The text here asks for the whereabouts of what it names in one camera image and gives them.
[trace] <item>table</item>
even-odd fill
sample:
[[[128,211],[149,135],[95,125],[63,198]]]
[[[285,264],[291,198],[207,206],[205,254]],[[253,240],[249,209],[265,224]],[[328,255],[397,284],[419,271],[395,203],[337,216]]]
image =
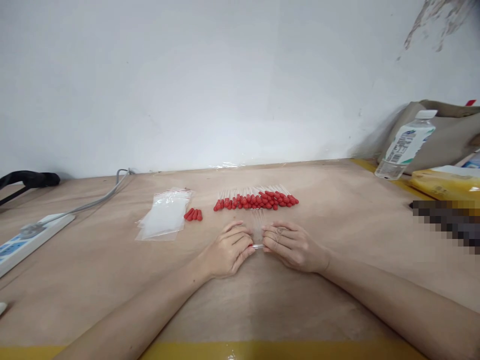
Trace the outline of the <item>table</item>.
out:
[[[282,184],[300,204],[266,210],[265,222],[303,226],[332,249],[480,312],[478,260],[413,217],[411,193],[348,159],[136,174],[99,207],[76,219],[0,279],[0,358],[50,359],[115,307],[204,248],[244,209],[213,211],[218,192]],[[106,194],[115,177],[36,189],[0,209],[0,243],[28,223]],[[136,222],[155,193],[187,187],[203,221],[175,241],[136,241]],[[0,191],[0,198],[17,186]],[[423,359],[349,294],[326,279],[284,267],[257,251],[237,275],[212,280],[160,333],[145,359]]]

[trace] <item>red rubber bulb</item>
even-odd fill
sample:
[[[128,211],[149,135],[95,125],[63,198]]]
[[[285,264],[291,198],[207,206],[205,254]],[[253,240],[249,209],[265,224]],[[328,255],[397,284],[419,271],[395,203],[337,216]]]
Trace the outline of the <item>red rubber bulb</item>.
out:
[[[190,215],[191,213],[193,213],[193,212],[194,212],[194,208],[192,207],[190,210],[188,210],[188,212],[187,212],[185,215],[183,215],[183,218],[184,218],[184,219],[188,218],[189,215]]]

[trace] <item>hand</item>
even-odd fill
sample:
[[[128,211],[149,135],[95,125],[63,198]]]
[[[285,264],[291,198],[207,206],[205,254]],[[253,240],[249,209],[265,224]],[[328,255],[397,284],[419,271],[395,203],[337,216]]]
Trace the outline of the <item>hand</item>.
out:
[[[240,265],[255,252],[250,235],[252,231],[234,221],[223,228],[220,235],[201,252],[199,258],[207,267],[208,278],[226,278],[234,275]]]
[[[286,221],[262,226],[263,251],[274,253],[287,267],[307,273],[321,273],[330,263],[330,252],[315,243],[302,227]]]

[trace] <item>pixelated area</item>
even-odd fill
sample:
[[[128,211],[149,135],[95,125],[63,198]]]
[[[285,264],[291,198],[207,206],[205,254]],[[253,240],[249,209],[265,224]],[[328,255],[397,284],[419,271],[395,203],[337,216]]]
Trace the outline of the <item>pixelated area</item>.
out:
[[[468,247],[469,254],[480,254],[480,216],[474,201],[416,200],[410,207],[414,216],[434,225],[435,231]]]

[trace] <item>beige bag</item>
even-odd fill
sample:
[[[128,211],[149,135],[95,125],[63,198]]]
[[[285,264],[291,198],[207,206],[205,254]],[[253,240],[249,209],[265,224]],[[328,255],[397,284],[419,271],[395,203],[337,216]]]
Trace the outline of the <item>beige bag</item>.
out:
[[[436,116],[431,120],[436,130],[407,166],[405,174],[411,175],[417,170],[454,165],[478,148],[479,144],[474,140],[480,134],[480,106],[456,106],[438,101],[422,100],[411,102],[399,115],[383,144],[381,154],[377,159],[378,163],[385,157],[400,127],[412,122],[420,110],[438,110]]]

